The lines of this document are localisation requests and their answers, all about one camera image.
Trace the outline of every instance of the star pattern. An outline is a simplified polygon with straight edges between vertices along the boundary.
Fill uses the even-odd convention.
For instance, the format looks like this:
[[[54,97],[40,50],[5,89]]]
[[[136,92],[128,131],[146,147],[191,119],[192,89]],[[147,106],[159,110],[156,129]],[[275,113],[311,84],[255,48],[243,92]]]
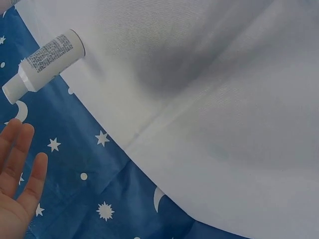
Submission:
[[[105,202],[103,202],[102,204],[98,204],[99,205],[99,209],[96,210],[99,215],[100,218],[104,219],[106,222],[108,221],[108,219],[113,219],[113,213],[114,211],[112,210],[112,205],[108,205]]]
[[[107,133],[103,133],[101,130],[100,130],[100,135],[96,135],[95,137],[97,137],[98,139],[98,143],[97,144],[102,144],[103,147],[105,146],[105,142],[110,142],[106,137],[108,136]]]
[[[21,182],[24,182],[24,179],[22,178],[22,175],[23,175],[23,173],[21,173],[20,180],[19,180],[19,185],[21,185]]]
[[[35,215],[36,216],[43,216],[42,212],[44,211],[45,209],[44,208],[41,208],[40,204],[38,204],[36,210],[35,210]]]
[[[3,36],[3,37],[0,37],[0,45],[1,44],[4,44],[4,41],[5,41],[5,37]]]
[[[51,152],[53,152],[54,150],[59,151],[58,146],[61,143],[57,142],[57,138],[55,138],[54,140],[50,139],[50,144],[48,144],[48,147],[51,147]]]

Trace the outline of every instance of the blue bedsheet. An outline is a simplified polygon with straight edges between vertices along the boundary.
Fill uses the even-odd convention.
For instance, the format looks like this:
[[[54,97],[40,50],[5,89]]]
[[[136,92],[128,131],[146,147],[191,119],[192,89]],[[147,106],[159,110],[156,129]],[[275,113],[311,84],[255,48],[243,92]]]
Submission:
[[[0,86],[36,49],[37,43],[14,7],[0,16]],[[43,151],[49,157],[43,196],[26,238],[241,238],[195,221],[167,196],[159,205],[154,203],[156,185],[61,77],[38,93],[26,94],[16,105],[1,91],[0,109],[0,130],[14,117],[35,127],[17,194],[26,184],[35,155]]]

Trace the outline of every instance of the bottle cap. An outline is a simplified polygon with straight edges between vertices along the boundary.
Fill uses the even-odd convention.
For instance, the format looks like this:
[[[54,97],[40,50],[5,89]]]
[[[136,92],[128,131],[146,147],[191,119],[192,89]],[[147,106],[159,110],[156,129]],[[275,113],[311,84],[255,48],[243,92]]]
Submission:
[[[16,101],[28,92],[28,89],[19,74],[13,76],[4,86],[2,86],[2,90],[11,104],[15,104]]]

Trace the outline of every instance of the moon print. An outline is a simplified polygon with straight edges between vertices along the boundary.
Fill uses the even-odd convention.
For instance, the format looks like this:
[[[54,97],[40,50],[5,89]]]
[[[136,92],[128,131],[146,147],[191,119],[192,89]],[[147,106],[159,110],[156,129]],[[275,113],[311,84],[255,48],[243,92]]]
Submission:
[[[157,213],[159,212],[160,200],[164,195],[165,195],[165,193],[161,189],[156,187],[155,192],[154,192],[154,207],[155,207],[155,210]]]
[[[26,117],[28,116],[28,107],[22,101],[17,101],[16,104],[18,105],[18,113],[16,114],[16,117],[14,117],[14,118],[23,122],[23,121],[25,121]]]

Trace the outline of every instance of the white fabric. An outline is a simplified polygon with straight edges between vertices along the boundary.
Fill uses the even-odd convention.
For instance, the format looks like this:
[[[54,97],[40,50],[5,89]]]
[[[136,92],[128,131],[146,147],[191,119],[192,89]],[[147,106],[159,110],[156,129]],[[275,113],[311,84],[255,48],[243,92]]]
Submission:
[[[26,0],[44,44],[72,28],[62,74],[131,159],[195,219],[258,239],[315,238],[315,0]]]

